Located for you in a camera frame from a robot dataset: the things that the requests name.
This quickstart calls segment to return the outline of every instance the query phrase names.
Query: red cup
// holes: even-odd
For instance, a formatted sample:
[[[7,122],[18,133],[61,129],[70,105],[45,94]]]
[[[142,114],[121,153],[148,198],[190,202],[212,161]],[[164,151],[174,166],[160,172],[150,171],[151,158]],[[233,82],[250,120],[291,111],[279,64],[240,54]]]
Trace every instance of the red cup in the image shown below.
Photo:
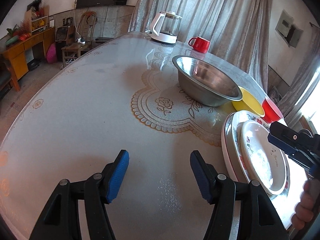
[[[191,46],[194,50],[200,52],[200,53],[207,53],[210,46],[210,41],[207,41],[204,38],[197,37],[197,38],[191,38],[189,41],[189,46]]]
[[[265,116],[262,119],[267,123],[272,123],[283,119],[283,115],[276,104],[269,98],[265,97],[262,103]]]

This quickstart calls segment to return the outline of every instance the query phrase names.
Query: wooden chair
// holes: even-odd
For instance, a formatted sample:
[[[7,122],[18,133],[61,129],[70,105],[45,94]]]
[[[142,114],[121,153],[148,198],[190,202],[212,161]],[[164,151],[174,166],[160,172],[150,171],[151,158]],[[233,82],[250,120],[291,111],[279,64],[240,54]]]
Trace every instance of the wooden chair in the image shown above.
[[[78,26],[78,33],[81,37],[83,37],[86,40],[86,42],[85,44],[75,42],[70,46],[65,46],[61,49],[64,68],[66,67],[66,59],[72,59],[72,58],[76,59],[81,56],[81,51],[87,48],[92,49],[92,38],[93,38],[93,31],[94,31],[94,26],[96,24],[96,20],[97,20],[97,13],[93,11],[85,12],[81,16],[79,26]]]
[[[16,74],[10,64],[10,62],[4,58],[0,58],[0,90],[6,85],[10,84],[17,92],[20,91],[20,86],[17,81]]]

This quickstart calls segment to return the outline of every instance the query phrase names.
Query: human hand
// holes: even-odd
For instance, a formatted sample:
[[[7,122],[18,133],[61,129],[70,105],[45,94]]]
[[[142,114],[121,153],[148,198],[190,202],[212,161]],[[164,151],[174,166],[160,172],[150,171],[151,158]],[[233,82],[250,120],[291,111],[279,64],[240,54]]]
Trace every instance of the human hand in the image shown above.
[[[310,222],[313,218],[313,212],[311,210],[315,203],[308,193],[309,188],[310,183],[306,181],[303,185],[304,192],[301,195],[300,202],[295,208],[296,213],[291,218],[292,225],[297,230],[303,229],[305,223]]]

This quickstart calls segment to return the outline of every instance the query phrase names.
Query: stack of plates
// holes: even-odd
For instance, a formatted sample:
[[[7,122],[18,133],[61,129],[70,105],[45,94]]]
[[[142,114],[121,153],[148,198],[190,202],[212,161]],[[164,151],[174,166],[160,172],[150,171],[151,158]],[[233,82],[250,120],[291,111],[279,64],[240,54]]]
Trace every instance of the stack of plates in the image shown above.
[[[258,180],[269,195],[288,194],[290,171],[284,153],[268,142],[269,125],[249,111],[230,114],[221,131],[229,177],[249,183]]]

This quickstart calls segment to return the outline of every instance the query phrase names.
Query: electric kettle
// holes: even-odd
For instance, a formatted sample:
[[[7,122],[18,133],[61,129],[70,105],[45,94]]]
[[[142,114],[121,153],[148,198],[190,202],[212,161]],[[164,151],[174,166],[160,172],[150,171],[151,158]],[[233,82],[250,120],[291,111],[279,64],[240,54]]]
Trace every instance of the electric kettle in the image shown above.
[[[158,42],[164,44],[175,44],[182,17],[175,12],[159,12],[149,25],[146,33]]]

